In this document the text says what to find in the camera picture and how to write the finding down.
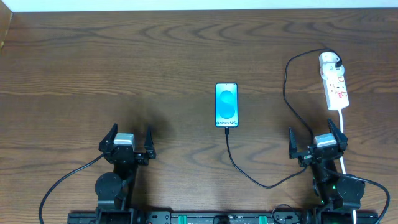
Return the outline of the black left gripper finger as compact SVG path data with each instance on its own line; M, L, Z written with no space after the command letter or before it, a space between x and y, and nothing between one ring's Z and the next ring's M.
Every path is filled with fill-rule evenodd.
M100 141L99 148L108 148L110 145L112 145L117 133L118 125L114 123L108 134Z
M155 146L152 139L152 130L150 126L147 127L146 137L144 141L144 149L146 152L155 152Z

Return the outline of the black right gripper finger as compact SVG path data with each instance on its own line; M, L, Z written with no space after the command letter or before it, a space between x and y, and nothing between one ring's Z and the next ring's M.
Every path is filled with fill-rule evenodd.
M340 149L346 149L348 146L348 138L336 127L332 119L328 119L328 127L332 135L334 135Z
M292 128L289 128L289 158L294 159L298 157L297 142Z

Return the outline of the blue Galaxy smartphone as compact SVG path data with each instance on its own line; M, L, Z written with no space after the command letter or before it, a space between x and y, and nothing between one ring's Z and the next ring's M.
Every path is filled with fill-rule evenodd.
M218 128L239 126L238 85L236 83L215 85L215 126Z

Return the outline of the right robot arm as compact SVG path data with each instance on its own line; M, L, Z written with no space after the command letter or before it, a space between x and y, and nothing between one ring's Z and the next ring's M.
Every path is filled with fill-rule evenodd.
M355 176L338 173L335 161L348 146L348 138L329 119L328 134L315 137L305 151L297 149L292 128L289 128L289 158L297 159L304 168L311 168L315 193L322 201L307 212L308 223L349 223L352 212L360 209L365 183Z

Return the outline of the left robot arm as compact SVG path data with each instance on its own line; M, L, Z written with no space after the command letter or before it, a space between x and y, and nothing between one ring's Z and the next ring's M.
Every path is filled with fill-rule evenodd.
M147 222L145 212L131 208L131 198L139 166L147 166L156 158L152 131L147 128L144 152L137 152L135 137L129 133L118 133L114 124L109 133L99 143L99 151L114 166L112 172L101 175L95 183L98 196L95 223Z

